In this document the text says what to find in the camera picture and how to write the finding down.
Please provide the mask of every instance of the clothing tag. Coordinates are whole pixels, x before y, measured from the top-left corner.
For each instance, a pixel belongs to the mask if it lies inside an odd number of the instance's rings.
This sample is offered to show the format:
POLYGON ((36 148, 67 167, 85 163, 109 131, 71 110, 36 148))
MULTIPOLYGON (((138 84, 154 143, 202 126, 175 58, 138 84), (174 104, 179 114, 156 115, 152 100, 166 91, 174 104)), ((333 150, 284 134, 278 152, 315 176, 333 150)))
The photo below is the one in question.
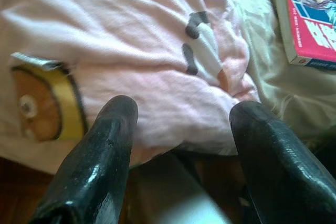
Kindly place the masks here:
POLYGON ((81 140, 87 131, 81 96, 62 62, 20 53, 11 68, 23 134, 31 140, 81 140))
POLYGON ((21 54, 20 52, 15 52, 15 53, 11 54, 11 56, 20 60, 20 61, 29 63, 29 64, 37 66, 37 67, 40 67, 45 71, 54 70, 54 69, 61 66, 60 61, 40 59, 40 58, 25 55, 25 54, 21 54))

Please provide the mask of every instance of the book cover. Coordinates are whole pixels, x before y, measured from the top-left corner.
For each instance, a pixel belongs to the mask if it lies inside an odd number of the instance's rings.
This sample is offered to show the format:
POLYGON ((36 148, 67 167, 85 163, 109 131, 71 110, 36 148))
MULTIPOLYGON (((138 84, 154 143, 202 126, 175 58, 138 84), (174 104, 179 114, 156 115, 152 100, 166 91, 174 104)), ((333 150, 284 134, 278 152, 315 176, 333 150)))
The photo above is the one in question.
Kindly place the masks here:
POLYGON ((297 55, 290 63, 336 69, 336 0, 287 0, 297 55))

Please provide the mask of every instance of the cartoon character print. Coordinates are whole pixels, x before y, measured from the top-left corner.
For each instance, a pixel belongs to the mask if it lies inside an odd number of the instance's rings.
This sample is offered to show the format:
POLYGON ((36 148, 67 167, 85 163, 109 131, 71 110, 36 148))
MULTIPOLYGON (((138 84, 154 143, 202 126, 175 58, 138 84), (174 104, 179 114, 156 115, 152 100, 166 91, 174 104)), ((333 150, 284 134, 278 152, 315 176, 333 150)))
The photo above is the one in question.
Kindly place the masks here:
POLYGON ((199 75, 208 83, 216 84, 227 91, 227 78, 206 12, 190 14, 185 32, 190 37, 188 43, 182 46, 183 55, 188 64, 186 72, 199 75))
POLYGON ((34 141, 80 140, 87 131, 80 96, 65 68, 12 68, 23 134, 34 141))

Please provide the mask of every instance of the bedsheet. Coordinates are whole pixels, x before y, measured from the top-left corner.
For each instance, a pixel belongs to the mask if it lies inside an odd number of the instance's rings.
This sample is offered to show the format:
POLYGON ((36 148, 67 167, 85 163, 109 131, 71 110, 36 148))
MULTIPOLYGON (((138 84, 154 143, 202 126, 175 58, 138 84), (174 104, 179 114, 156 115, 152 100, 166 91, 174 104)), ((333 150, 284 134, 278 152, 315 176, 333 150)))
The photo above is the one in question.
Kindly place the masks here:
POLYGON ((290 65, 273 0, 233 0, 260 99, 310 148, 336 135, 336 73, 290 65))

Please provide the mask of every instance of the wrinkled fabric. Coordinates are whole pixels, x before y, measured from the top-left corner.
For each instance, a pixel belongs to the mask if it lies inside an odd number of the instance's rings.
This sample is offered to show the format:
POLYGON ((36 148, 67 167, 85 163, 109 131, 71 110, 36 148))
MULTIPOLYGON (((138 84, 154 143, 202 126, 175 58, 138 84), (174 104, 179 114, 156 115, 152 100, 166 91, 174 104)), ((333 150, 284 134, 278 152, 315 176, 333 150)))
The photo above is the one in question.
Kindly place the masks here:
POLYGON ((335 136, 336 73, 288 63, 272 0, 233 1, 250 48, 248 73, 262 103, 310 148, 335 136))
POLYGON ((258 94, 235 8, 231 0, 2 0, 0 155, 55 173, 80 140, 22 134, 14 52, 65 64, 89 126, 110 98, 135 99, 131 165, 181 145, 236 154, 229 112, 258 94))

